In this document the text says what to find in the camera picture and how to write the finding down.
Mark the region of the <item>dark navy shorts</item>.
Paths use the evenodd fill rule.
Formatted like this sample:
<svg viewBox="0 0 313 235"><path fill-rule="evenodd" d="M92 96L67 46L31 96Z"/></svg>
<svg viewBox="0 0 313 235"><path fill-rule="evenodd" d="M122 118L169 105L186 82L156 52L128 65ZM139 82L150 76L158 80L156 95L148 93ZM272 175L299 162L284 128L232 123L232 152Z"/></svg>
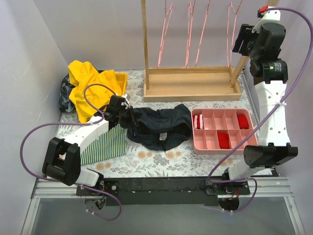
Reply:
<svg viewBox="0 0 313 235"><path fill-rule="evenodd" d="M190 110L179 104L172 109L134 108L137 126L127 129L129 140L154 151L167 151L192 137Z"/></svg>

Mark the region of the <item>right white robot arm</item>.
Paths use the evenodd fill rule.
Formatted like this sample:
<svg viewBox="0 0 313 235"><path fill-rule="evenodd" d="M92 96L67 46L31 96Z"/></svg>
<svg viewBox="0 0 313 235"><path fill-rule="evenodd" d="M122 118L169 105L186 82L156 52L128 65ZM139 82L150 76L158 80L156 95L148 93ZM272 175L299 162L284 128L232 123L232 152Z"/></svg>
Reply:
<svg viewBox="0 0 313 235"><path fill-rule="evenodd" d="M222 175L221 188L226 194L239 189L238 181L246 181L258 171L281 165L298 155L298 148L291 145L287 133L286 103L281 100L288 80L287 63L278 57L285 35L285 27L278 23L265 23L258 30L248 24L240 28L233 52L250 58L261 127L258 144L246 145L243 160Z"/></svg>

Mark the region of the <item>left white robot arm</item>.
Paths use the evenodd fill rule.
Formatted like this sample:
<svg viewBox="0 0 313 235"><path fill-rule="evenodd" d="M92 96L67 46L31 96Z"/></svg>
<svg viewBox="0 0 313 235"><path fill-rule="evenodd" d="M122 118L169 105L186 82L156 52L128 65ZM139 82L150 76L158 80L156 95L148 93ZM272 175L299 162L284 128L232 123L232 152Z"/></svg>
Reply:
<svg viewBox="0 0 313 235"><path fill-rule="evenodd" d="M50 140L42 168L43 175L67 186L86 185L92 195L100 195L104 190L101 181L103 176L81 167L81 154L123 121L127 124L134 122L133 108L126 94L113 95L105 111L97 111L88 123L65 138L54 137Z"/></svg>

